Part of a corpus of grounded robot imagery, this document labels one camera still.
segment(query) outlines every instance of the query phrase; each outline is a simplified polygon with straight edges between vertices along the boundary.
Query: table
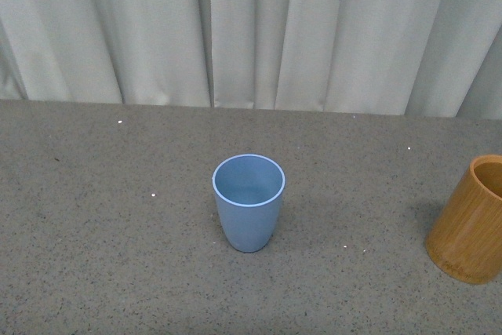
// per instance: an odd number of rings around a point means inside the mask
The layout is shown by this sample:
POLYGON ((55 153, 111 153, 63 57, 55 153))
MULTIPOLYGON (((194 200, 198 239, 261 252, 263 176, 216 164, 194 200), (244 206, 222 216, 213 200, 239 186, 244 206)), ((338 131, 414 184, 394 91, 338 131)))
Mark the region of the table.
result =
POLYGON ((502 121, 0 101, 1 333, 502 333, 502 276, 458 282, 424 237, 502 121), (240 253, 211 176, 286 174, 240 253))

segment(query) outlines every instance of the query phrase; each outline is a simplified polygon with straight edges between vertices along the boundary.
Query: white curtain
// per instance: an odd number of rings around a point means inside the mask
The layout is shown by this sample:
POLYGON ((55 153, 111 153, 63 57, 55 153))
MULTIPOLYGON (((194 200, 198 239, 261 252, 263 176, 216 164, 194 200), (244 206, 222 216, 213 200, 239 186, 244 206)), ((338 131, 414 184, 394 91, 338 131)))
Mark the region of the white curtain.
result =
POLYGON ((502 0, 0 0, 0 98, 502 119, 502 0))

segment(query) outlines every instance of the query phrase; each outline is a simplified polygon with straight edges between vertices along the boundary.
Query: bamboo cup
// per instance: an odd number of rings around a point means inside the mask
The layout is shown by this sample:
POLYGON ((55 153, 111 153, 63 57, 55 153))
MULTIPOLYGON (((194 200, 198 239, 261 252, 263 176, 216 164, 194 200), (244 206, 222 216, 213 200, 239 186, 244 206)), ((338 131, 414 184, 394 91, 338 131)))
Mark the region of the bamboo cup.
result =
POLYGON ((429 257, 462 282, 483 284, 502 270, 502 156, 472 160, 425 246, 429 257))

